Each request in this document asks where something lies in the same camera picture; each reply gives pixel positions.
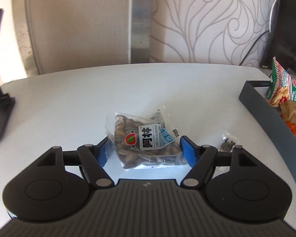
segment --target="small snack packet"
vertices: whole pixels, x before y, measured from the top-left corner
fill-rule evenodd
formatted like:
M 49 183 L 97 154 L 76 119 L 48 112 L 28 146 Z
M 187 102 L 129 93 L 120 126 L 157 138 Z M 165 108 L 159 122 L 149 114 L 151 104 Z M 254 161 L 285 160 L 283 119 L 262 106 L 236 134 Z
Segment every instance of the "small snack packet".
M 292 131 L 293 135 L 296 137 L 296 124 L 292 124 L 289 121 L 285 121 L 285 124 Z
M 278 107 L 287 100 L 296 102 L 296 78 L 291 77 L 274 57 L 272 82 L 266 101 L 270 106 Z
M 218 151 L 231 152 L 236 144 L 238 144 L 237 137 L 228 132 L 225 132 L 223 134 L 223 143 Z
M 124 169 L 143 169 L 186 164 L 177 142 L 177 129 L 168 129 L 160 111 L 151 119 L 116 113 L 114 134 L 108 137 Z
M 296 124 L 296 102 L 286 101 L 280 103 L 280 108 L 284 122 L 289 121 L 292 124 Z

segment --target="cable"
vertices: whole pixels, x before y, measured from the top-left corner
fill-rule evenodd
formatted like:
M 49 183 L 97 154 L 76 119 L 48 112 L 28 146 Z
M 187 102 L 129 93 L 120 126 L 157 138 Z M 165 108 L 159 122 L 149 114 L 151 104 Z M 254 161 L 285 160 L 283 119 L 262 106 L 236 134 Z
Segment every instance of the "cable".
M 259 35 L 259 37 L 254 41 L 253 45 L 251 46 L 251 48 L 249 49 L 249 51 L 246 53 L 246 55 L 244 56 L 244 58 L 242 59 L 242 61 L 240 62 L 239 66 L 242 65 L 242 63 L 245 61 L 245 59 L 248 57 L 249 53 L 251 52 L 251 50 L 253 49 L 253 47 L 255 46 L 255 44 L 259 41 L 259 39 L 264 36 L 267 32 L 269 32 L 269 30 L 264 31 L 261 35 Z

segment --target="black monitor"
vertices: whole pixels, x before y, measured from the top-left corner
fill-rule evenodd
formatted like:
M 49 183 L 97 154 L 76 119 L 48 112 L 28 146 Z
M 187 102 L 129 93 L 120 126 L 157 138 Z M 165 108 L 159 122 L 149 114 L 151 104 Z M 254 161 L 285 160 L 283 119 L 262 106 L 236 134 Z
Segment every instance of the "black monitor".
M 261 68 L 272 69 L 272 58 L 289 73 L 296 74 L 296 0 L 278 0 L 271 37 L 261 61 Z

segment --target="metal screw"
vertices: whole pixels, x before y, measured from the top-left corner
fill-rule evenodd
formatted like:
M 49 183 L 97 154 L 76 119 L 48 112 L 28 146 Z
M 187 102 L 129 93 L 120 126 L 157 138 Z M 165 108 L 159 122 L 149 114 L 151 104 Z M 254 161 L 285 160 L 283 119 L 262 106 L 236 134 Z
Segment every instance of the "metal screw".
M 194 178 L 188 178 L 188 179 L 185 179 L 183 181 L 183 184 L 185 186 L 194 187 L 194 186 L 197 186 L 199 184 L 199 181 L 194 179 Z
M 111 183 L 112 183 L 112 181 L 107 178 L 100 178 L 95 182 L 96 185 L 101 186 L 101 187 L 109 186 L 109 185 L 111 185 Z

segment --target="wall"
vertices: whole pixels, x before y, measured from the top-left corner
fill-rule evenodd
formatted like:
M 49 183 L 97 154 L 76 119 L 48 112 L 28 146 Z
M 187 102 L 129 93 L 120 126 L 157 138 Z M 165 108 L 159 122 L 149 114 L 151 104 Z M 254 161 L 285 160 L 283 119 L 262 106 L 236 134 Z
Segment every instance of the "wall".
M 239 65 L 269 28 L 273 1 L 154 0 L 151 60 Z M 259 66 L 268 37 L 259 40 L 244 66 Z
M 11 0 L 0 0 L 4 9 L 0 31 L 0 84 L 26 77 L 14 32 Z

